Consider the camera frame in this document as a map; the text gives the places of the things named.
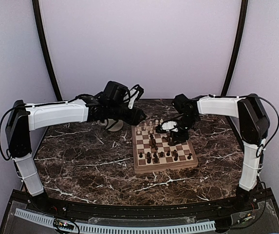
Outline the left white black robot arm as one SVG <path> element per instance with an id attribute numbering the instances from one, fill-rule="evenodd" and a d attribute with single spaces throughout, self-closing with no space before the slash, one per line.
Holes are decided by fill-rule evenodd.
<path id="1" fill-rule="evenodd" d="M 18 175 L 34 196 L 33 205 L 42 213 L 52 209 L 52 201 L 44 193 L 32 156 L 30 132 L 39 128 L 71 122 L 97 122 L 113 119 L 136 126 L 146 119 L 143 110 L 134 107 L 137 96 L 131 98 L 109 97 L 103 92 L 96 96 L 78 95 L 73 100 L 42 104 L 24 103 L 17 100 L 6 112 L 9 119 L 5 134 L 7 150 L 1 155 L 13 160 Z"/>

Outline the dark tall piece front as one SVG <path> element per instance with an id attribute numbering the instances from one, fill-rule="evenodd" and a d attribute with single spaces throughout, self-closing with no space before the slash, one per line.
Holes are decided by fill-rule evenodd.
<path id="1" fill-rule="evenodd" d="M 151 154 L 150 152 L 147 152 L 147 164 L 151 163 Z"/>

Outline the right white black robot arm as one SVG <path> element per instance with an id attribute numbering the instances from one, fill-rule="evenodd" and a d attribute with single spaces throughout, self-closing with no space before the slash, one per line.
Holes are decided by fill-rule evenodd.
<path id="1" fill-rule="evenodd" d="M 173 144 L 177 144 L 188 140 L 188 131 L 200 120 L 200 115 L 237 118 L 244 145 L 239 187 L 250 191 L 257 184 L 257 176 L 262 170 L 263 152 L 270 142 L 267 137 L 270 120 L 262 104 L 263 101 L 264 99 L 256 94 L 224 97 L 207 95 L 194 98 L 180 94 L 172 101 L 180 117 L 165 121 L 161 124 L 161 129 L 170 132 Z"/>

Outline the dark tall piece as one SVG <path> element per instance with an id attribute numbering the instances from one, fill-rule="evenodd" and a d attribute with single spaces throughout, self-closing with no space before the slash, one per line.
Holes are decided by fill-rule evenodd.
<path id="1" fill-rule="evenodd" d="M 178 152 L 176 150 L 173 151 L 174 161 L 178 160 Z"/>
<path id="2" fill-rule="evenodd" d="M 150 152 L 147 152 L 147 164 L 151 163 L 151 154 Z"/>
<path id="3" fill-rule="evenodd" d="M 158 159 L 158 154 L 157 154 L 157 152 L 154 152 L 154 153 L 153 153 L 153 162 L 154 162 L 155 164 L 159 163 L 159 159 Z"/>

